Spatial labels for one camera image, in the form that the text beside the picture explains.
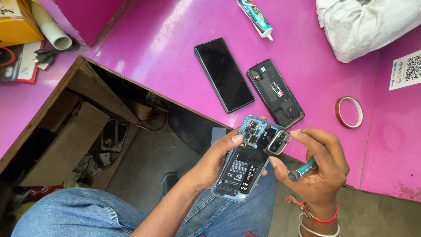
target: tape roll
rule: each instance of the tape roll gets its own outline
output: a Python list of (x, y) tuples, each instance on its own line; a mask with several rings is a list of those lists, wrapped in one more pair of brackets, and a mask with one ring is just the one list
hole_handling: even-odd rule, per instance
[[(341, 103), (342, 103), (343, 100), (350, 100), (352, 103), (354, 103), (355, 107), (357, 107), (358, 121), (354, 126), (351, 126), (351, 125), (347, 124), (341, 116), (340, 106), (341, 106)], [(335, 105), (335, 114), (336, 114), (336, 118), (338, 119), (338, 121), (345, 128), (349, 128), (349, 129), (358, 128), (362, 124), (362, 119), (363, 119), (362, 108), (361, 108), (360, 104), (358, 103), (358, 101), (356, 99), (352, 98), (351, 96), (344, 96), (342, 98), (339, 98), (339, 100), (336, 102), (336, 105)]]

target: white pipe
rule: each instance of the white pipe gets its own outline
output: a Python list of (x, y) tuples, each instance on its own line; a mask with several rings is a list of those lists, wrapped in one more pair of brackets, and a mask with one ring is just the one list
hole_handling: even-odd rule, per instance
[(48, 12), (37, 3), (32, 3), (32, 14), (35, 22), (50, 43), (56, 49), (65, 50), (72, 46), (72, 40), (63, 29), (53, 20)]

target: black smartphone screen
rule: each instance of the black smartphone screen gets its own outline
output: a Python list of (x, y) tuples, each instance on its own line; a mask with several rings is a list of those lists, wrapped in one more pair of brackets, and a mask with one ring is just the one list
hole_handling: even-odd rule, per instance
[(197, 45), (195, 53), (227, 113), (254, 101), (223, 38)]

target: glue tube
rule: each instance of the glue tube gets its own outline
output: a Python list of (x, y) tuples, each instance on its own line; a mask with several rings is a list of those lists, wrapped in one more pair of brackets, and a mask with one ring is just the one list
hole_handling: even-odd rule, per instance
[(268, 38), (273, 42), (272, 33), (273, 28), (267, 23), (267, 20), (263, 16), (262, 12), (254, 4), (253, 0), (238, 0), (238, 5), (253, 22), (257, 32), (259, 32), (262, 38)]

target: smartphone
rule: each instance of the smartphone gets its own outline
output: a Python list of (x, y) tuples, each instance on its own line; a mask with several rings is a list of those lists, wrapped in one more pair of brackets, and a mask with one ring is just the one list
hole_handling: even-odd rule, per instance
[(254, 101), (253, 93), (223, 38), (196, 45), (195, 54), (225, 112), (232, 113)]
[(303, 109), (272, 60), (256, 64), (247, 71), (247, 76), (279, 125), (288, 129), (304, 118)]
[(238, 134), (243, 135), (243, 141), (227, 154), (210, 193), (242, 203), (262, 175), (269, 156), (281, 154), (291, 136), (283, 127), (253, 115), (244, 119)]

